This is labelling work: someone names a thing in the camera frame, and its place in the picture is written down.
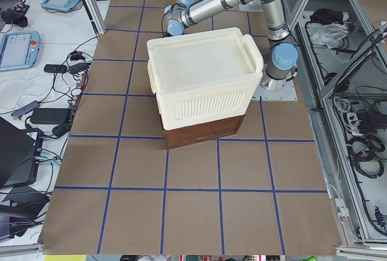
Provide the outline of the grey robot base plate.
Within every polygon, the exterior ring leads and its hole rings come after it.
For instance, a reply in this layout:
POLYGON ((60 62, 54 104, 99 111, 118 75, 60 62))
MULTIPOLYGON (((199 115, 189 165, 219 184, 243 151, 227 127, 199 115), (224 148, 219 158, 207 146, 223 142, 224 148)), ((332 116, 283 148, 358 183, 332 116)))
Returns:
POLYGON ((266 73, 267 64, 264 64, 264 70, 260 84, 253 93, 253 101, 266 102, 296 102, 298 96, 292 77, 291 70, 288 71, 285 79, 274 80, 266 73))

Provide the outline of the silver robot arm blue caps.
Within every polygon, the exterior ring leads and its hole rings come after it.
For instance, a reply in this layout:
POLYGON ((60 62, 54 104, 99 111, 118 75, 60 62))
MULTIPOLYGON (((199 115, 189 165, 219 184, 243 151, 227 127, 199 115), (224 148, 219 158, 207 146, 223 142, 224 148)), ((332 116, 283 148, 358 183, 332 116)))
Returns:
MULTIPOLYGON (((252 37, 237 28, 185 35, 185 29, 222 11, 252 0, 177 0, 165 8, 170 36, 162 47, 161 59, 155 62, 155 79, 162 89, 191 87, 215 80, 249 79, 257 86, 262 79, 264 62, 252 37)), ((282 42, 285 29, 282 0, 260 0, 269 38, 282 42)))

